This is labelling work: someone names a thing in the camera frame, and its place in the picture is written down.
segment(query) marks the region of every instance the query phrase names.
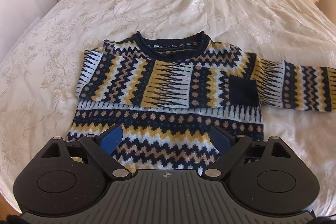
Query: navy neckline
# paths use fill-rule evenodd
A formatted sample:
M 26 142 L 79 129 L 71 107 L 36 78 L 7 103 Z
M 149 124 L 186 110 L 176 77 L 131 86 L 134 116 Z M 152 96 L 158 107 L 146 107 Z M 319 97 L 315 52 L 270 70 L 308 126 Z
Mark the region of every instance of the navy neckline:
M 205 52 L 206 48 L 209 45 L 210 37 L 207 36 L 203 31 L 199 32 L 190 37 L 181 38 L 181 39 L 146 39 L 142 37 L 141 33 L 138 31 L 136 34 L 132 36 L 137 46 L 142 50 L 148 57 L 154 60 L 164 61 L 164 62 L 175 62 L 179 60 L 186 60 L 193 57 L 197 57 L 203 52 Z M 195 49 L 185 50 L 185 51 L 177 51 L 172 54 L 164 55 L 161 54 L 150 46 L 153 45 L 165 45 L 165 46 L 174 46 L 181 45 L 186 43 L 191 43 L 198 41 L 199 45 Z

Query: circular pad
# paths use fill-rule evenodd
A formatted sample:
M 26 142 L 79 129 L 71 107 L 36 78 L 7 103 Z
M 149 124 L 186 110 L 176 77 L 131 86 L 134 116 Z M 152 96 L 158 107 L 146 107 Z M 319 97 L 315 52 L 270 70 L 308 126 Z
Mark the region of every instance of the circular pad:
M 51 171 L 37 180 L 38 187 L 47 193 L 62 193 L 71 189 L 75 183 L 75 175 L 67 171 Z
M 274 193 L 288 192 L 296 185 L 296 180 L 292 175 L 278 170 L 261 173 L 257 177 L 257 182 L 261 188 Z

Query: sweater sleeve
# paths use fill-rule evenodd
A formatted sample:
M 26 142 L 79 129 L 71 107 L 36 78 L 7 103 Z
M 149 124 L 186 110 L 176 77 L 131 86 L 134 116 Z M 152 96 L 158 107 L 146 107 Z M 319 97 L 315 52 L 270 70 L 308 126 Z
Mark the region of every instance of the sweater sleeve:
M 256 57 L 251 79 L 259 101 L 297 110 L 336 111 L 336 69 Z

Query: bed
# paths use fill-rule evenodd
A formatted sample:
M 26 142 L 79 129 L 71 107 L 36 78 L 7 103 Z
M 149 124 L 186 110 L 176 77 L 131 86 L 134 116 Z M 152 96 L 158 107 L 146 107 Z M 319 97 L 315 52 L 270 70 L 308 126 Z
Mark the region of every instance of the bed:
M 15 178 L 71 125 L 84 50 L 137 30 L 147 38 L 204 30 L 268 60 L 336 67 L 336 27 L 309 0 L 62 0 L 0 67 L 0 190 L 16 210 Z M 315 213 L 336 213 L 336 113 L 262 111 L 265 139 L 280 136 L 317 176 Z

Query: fair isle sweater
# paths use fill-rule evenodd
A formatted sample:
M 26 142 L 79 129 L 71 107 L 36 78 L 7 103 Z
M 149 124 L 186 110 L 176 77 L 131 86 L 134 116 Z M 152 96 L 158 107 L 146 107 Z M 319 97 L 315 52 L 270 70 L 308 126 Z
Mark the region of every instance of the fair isle sweater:
M 336 111 L 336 70 L 271 62 L 200 32 L 149 40 L 138 32 L 86 51 L 67 140 L 114 124 L 123 140 L 111 154 L 136 169 L 196 169 L 221 155 L 209 140 L 218 125 L 263 140 L 261 103 Z

